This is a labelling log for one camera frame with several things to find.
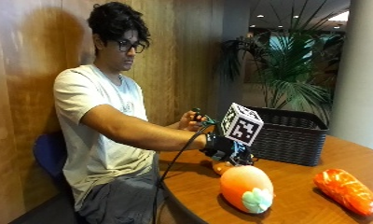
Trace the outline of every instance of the round wooden table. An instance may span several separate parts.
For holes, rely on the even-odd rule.
[[[159,153],[161,173],[175,154]],[[259,215],[244,214],[226,203],[219,194],[219,175],[211,169],[210,158],[198,150],[182,152],[163,183],[185,209],[206,223],[373,223],[373,215],[360,217],[348,212],[316,190],[311,181],[324,169],[340,168],[373,191],[373,149],[327,136],[316,166],[262,159],[254,166],[270,177],[275,194],[270,209]]]

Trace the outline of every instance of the black wire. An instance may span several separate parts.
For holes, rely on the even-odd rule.
[[[214,124],[211,124],[211,122],[206,122],[208,125],[203,125],[202,128],[194,133],[194,135],[190,137],[190,139],[187,140],[185,146],[182,147],[182,149],[178,151],[178,153],[175,154],[173,160],[170,161],[165,171],[163,171],[163,174],[155,184],[157,186],[157,190],[155,190],[155,193],[154,193],[154,200],[153,200],[153,212],[151,212],[151,223],[155,224],[157,223],[157,198],[158,198],[158,188],[161,187],[161,182],[163,180],[163,177],[166,176],[178,156],[181,155],[182,151],[186,149],[186,147],[191,144],[191,142],[195,140],[195,138],[202,134],[202,132]]]

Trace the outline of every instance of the eyeglasses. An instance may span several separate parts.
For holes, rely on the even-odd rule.
[[[129,40],[126,40],[126,39],[123,39],[123,40],[114,40],[114,41],[119,45],[119,51],[121,52],[127,52],[130,50],[130,48],[133,48],[135,53],[141,53],[143,51],[143,49],[145,49],[145,46],[139,42],[135,42],[134,44],[131,44],[129,42]]]

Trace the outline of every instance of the blue chair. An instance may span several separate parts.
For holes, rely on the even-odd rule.
[[[34,141],[32,152],[37,164],[48,173],[57,190],[63,194],[70,203],[70,207],[73,207],[71,190],[65,182],[62,173],[66,157],[62,132],[41,134]],[[82,217],[75,212],[74,219],[78,224],[85,223]]]

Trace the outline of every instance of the man's left arm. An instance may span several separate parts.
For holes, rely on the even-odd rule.
[[[195,132],[199,127],[200,127],[200,121],[204,120],[204,118],[202,118],[199,115],[196,116],[196,120],[194,120],[194,116],[195,116],[195,112],[194,111],[187,111],[178,122],[167,125],[167,128],[171,129],[178,129],[178,130],[183,130],[183,131],[189,131],[189,132]]]

